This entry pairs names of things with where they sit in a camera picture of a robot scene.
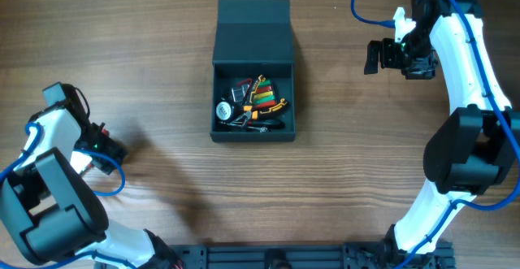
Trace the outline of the black red screwdriver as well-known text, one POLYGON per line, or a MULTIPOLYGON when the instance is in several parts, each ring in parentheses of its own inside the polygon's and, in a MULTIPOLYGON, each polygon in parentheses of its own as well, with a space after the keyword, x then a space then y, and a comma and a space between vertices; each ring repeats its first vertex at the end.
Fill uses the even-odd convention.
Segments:
POLYGON ((255 128, 283 129, 285 128, 285 122, 280 119, 251 120, 249 121, 248 126, 255 128))

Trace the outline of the clear case coloured screwdrivers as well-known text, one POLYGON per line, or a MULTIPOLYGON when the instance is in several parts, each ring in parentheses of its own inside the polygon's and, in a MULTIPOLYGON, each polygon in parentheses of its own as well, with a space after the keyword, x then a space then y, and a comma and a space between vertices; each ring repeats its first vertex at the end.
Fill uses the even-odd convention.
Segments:
POLYGON ((253 80, 248 78, 230 88, 229 98, 237 105, 243 105, 249 100, 253 92, 253 108, 255 110, 266 109, 275 106, 275 88, 270 80, 263 78, 256 89, 253 89, 253 80))

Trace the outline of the black box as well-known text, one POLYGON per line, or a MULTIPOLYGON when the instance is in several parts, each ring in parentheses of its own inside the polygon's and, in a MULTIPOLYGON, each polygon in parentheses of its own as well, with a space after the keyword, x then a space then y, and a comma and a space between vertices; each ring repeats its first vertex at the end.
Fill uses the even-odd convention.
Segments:
POLYGON ((219 0, 213 65, 213 105, 210 137, 214 142, 293 141, 296 137, 294 48, 290 0, 219 0), (220 125, 215 108, 233 103, 230 88, 264 75, 278 99, 288 107, 275 118, 283 129, 269 132, 240 130, 220 125))

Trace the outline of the round white tape measure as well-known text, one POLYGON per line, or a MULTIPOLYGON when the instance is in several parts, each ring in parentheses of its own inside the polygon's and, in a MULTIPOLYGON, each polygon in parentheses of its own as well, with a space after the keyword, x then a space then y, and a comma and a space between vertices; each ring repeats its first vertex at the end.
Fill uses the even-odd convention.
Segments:
POLYGON ((229 122, 233 120, 234 106, 230 102, 221 101, 215 108, 215 114, 219 120, 229 122))

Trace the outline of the silver L-shaped socket wrench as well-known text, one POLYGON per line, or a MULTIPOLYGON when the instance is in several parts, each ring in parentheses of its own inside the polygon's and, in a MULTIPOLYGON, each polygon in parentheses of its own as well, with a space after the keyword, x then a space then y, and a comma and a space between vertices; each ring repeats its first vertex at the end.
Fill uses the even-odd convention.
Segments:
POLYGON ((239 128, 240 130, 254 130, 254 131, 258 131, 258 132, 269 132, 269 128, 267 127, 253 127, 253 126, 242 126, 241 124, 234 124, 232 122, 230 123, 227 123, 227 122, 223 122, 223 121, 220 121, 219 122, 220 125, 224 125, 224 126, 227 126, 227 127, 231 127, 231 128, 239 128))

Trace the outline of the orange black pliers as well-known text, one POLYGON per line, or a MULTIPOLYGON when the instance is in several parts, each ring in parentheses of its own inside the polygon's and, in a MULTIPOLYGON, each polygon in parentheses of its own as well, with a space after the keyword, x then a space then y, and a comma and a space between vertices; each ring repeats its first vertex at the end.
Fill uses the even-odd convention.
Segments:
POLYGON ((272 82, 264 75, 251 81, 245 91, 245 96, 238 105, 239 114, 227 123, 231 126, 245 129, 254 127, 254 123, 262 123, 261 128, 269 129, 266 122, 281 114, 288 107, 288 100, 278 99, 272 82))

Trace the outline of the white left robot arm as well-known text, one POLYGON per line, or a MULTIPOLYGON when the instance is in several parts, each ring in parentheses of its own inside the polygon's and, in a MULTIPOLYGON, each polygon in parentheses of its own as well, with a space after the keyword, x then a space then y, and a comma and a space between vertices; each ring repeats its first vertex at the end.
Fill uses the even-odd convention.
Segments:
POLYGON ((109 220, 94 192, 71 164, 82 152, 100 168, 120 169, 126 152, 90 122, 77 87, 44 89, 47 107, 24 129, 28 141, 1 174, 1 221, 20 253, 41 268, 91 259, 100 268, 181 268, 159 236, 109 220))

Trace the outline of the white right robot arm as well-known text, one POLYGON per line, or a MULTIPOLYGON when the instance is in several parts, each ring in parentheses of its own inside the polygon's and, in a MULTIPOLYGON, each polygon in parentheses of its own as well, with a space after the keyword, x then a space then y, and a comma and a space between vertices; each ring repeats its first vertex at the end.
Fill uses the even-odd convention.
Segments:
POLYGON ((366 74, 397 69, 408 80, 444 73, 450 113, 423 153, 425 182, 382 240, 379 261, 420 266, 457 213, 480 210, 476 198, 503 182, 519 160, 519 113, 495 77, 477 0, 411 0, 383 26, 392 38, 367 46, 366 74))

